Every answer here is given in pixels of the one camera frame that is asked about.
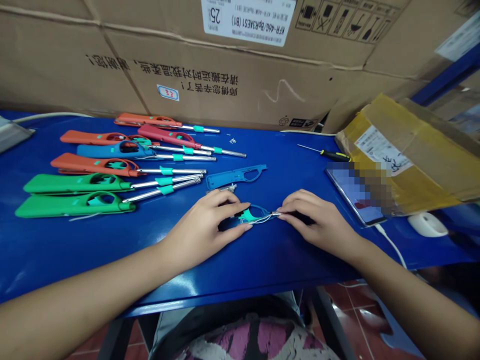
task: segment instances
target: blue workbench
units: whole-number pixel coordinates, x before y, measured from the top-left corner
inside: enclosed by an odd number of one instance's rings
[[[0,111],[7,119],[29,114]],[[17,218],[14,211],[28,194],[22,187],[37,174],[56,174],[50,161],[76,145],[59,138],[68,130],[90,133],[136,134],[136,127],[119,126],[112,119],[61,117],[27,123],[37,132],[27,141],[0,154],[0,303],[45,285],[118,260],[155,244],[207,190],[206,182],[167,196],[137,203],[135,212],[98,215],[69,222],[68,218]],[[389,243],[375,229],[361,229],[325,174],[327,159],[300,148],[337,151],[334,138],[237,128],[220,134],[191,133],[207,146],[247,153],[247,158],[217,155],[217,162],[137,161],[141,168],[158,165],[207,169],[209,174],[266,164],[252,183],[238,183],[235,194],[267,210],[275,210],[290,193],[304,188],[333,202],[363,237],[398,260]],[[158,175],[129,178],[153,180]],[[120,193],[126,197],[132,193]],[[447,236],[418,235],[406,218],[383,225],[410,269],[480,260],[480,248],[455,244]],[[201,265],[177,276],[140,299],[130,316],[260,296],[286,290],[357,279],[359,274],[328,253],[305,242],[286,222],[274,219],[255,225],[237,241]]]

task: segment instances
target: phone screen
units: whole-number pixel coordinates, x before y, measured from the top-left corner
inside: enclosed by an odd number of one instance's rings
[[[340,192],[343,199],[350,206],[360,224],[370,227],[387,220],[378,207],[370,206],[370,194],[365,192],[358,177],[353,176],[353,169],[348,163],[344,168],[341,166],[326,169],[328,177]]]

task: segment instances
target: tiled floor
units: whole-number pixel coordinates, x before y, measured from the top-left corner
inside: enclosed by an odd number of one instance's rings
[[[102,347],[102,343],[107,335],[107,330],[108,326],[102,327],[65,360],[96,360],[100,347]],[[128,341],[125,360],[147,360],[148,358],[149,353],[145,345],[144,337],[140,331],[139,323],[135,321],[131,330],[130,340]]]
[[[344,285],[355,283],[349,281]],[[333,284],[325,286],[325,290],[332,299],[333,308],[358,359],[421,359],[400,349],[392,349],[383,342],[380,333],[391,334],[391,329],[380,306],[373,300],[369,286],[346,288]],[[315,313],[312,315],[313,332],[320,340],[324,340],[317,316]]]

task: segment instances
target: number 25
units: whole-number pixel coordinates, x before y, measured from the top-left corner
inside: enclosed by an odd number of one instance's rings
[[[219,15],[220,15],[220,9],[219,8],[212,7],[210,9],[210,17],[211,17],[211,22],[212,23],[220,24]]]

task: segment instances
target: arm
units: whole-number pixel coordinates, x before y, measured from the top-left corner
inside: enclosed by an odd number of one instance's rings
[[[252,226],[218,224],[245,210],[229,191],[201,198],[159,243],[0,306],[0,359],[63,359],[141,296],[202,263]]]
[[[278,211],[314,220],[307,226],[279,216],[306,241],[355,267],[428,359],[480,359],[480,321],[359,236],[335,205],[299,190]]]

